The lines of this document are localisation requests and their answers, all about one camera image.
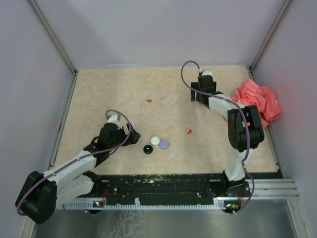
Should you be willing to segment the purple earbud charging case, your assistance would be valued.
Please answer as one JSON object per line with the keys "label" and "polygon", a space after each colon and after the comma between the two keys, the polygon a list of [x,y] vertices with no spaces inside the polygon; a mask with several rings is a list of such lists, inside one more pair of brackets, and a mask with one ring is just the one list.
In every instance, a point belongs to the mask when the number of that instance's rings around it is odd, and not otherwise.
{"label": "purple earbud charging case", "polygon": [[161,140],[160,143],[159,143],[159,147],[160,147],[161,149],[168,149],[169,146],[170,146],[170,143],[169,143],[169,141],[166,140],[166,139]]}

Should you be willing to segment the white earbud charging case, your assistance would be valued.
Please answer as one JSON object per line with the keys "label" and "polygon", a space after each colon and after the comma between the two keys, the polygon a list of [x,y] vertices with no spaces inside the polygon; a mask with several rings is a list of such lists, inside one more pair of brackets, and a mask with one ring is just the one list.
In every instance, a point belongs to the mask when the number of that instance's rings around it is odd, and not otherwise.
{"label": "white earbud charging case", "polygon": [[150,143],[153,145],[153,146],[158,146],[160,144],[160,138],[157,137],[157,136],[153,136],[151,139],[150,139]]}

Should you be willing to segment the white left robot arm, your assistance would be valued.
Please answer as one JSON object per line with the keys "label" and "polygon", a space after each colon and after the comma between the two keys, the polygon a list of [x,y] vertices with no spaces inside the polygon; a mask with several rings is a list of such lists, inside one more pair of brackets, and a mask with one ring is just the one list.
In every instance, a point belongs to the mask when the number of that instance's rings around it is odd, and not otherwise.
{"label": "white left robot arm", "polygon": [[40,173],[31,172],[17,197],[17,214],[27,216],[36,224],[46,222],[57,207],[81,195],[99,196],[103,191],[101,178],[92,172],[121,146],[133,145],[141,135],[127,124],[128,132],[114,122],[107,122],[98,136],[71,160]]}

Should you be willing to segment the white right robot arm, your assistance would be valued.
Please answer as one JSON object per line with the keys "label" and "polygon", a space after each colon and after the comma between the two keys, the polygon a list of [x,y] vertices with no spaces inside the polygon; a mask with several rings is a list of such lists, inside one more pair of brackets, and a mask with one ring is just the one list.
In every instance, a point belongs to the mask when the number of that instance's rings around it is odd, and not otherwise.
{"label": "white right robot arm", "polygon": [[216,91],[216,82],[209,70],[199,73],[198,81],[191,82],[191,88],[192,102],[200,102],[227,120],[232,154],[222,174],[221,190],[225,195],[233,196],[245,180],[248,158],[264,140],[260,113],[255,105],[244,106]]}

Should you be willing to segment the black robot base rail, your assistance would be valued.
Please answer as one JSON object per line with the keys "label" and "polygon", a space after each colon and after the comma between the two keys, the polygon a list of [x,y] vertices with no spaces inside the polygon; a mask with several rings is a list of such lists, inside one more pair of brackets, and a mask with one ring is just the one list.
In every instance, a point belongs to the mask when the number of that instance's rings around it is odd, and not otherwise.
{"label": "black robot base rail", "polygon": [[103,175],[97,191],[65,203],[67,211],[195,210],[238,211],[251,185],[227,182],[223,174]]}

